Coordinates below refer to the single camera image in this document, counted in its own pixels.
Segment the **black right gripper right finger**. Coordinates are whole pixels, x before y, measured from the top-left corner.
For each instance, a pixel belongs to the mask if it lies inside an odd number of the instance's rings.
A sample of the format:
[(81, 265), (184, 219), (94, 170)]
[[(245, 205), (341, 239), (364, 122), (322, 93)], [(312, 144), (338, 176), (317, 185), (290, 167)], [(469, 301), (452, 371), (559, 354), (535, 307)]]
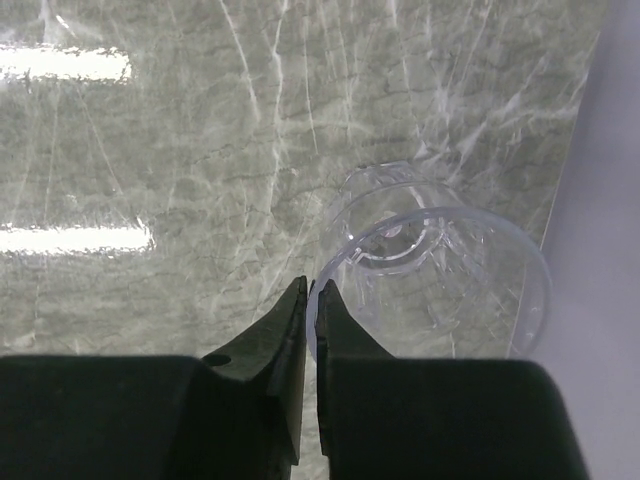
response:
[(401, 359), (318, 299), (317, 414), (334, 479), (585, 479), (561, 394), (538, 364)]

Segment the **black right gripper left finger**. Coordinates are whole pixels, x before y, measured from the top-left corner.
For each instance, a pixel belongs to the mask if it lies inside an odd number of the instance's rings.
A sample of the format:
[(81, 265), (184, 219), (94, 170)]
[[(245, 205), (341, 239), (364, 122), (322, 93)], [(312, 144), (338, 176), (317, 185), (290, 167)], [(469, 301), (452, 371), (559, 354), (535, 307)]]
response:
[(307, 281), (191, 356), (5, 356), (5, 479), (287, 479), (300, 459)]

